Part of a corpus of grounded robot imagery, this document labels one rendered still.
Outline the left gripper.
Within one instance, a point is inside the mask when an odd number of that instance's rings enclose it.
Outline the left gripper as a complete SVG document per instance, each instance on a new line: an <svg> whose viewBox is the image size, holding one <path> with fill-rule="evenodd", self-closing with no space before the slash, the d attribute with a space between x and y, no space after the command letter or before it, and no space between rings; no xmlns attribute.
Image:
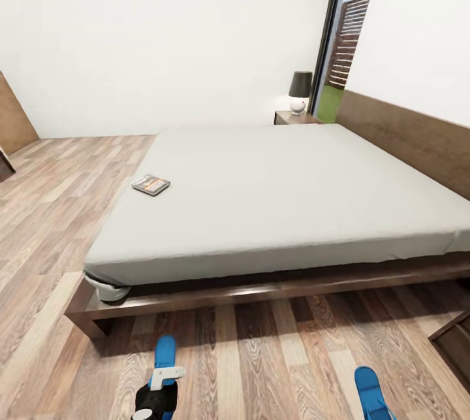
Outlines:
<svg viewBox="0 0 470 420"><path fill-rule="evenodd" d="M176 402L178 401L178 385L164 385L160 391L150 391L151 386L141 387L136 394L136 411L149 400L158 400L162 406L163 414L176 411Z"/></svg>

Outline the sandal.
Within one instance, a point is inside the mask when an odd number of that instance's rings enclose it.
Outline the sandal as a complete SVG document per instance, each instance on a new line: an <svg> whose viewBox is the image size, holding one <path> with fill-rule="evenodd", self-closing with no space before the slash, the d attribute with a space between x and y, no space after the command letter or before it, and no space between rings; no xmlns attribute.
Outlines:
<svg viewBox="0 0 470 420"><path fill-rule="evenodd" d="M154 368L175 367L176 340L174 336L162 336L155 346ZM176 380L163 380L163 385L173 385ZM162 420L172 420L174 412L164 413Z"/></svg>
<svg viewBox="0 0 470 420"><path fill-rule="evenodd" d="M389 412L373 369L361 366L354 370L354 382L358 391L364 420L394 420Z"/></svg>

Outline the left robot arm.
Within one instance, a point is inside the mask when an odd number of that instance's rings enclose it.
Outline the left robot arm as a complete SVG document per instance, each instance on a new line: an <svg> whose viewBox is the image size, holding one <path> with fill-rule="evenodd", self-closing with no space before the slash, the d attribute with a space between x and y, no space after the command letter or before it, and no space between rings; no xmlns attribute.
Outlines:
<svg viewBox="0 0 470 420"><path fill-rule="evenodd" d="M163 385L163 380L178 380L185 376L182 366L154 368L150 385L136 394L136 412L131 420L162 420L164 413L175 412L178 385Z"/></svg>

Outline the hardback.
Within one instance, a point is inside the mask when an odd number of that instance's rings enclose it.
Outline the hardback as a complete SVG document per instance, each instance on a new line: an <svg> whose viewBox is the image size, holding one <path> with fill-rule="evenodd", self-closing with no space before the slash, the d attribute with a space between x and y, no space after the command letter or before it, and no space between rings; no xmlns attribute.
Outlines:
<svg viewBox="0 0 470 420"><path fill-rule="evenodd" d="M141 179L136 180L131 184L132 187L139 189L140 191L149 193L150 195L156 196L158 192L164 190L170 184L169 181L163 180L158 176L145 175Z"/></svg>

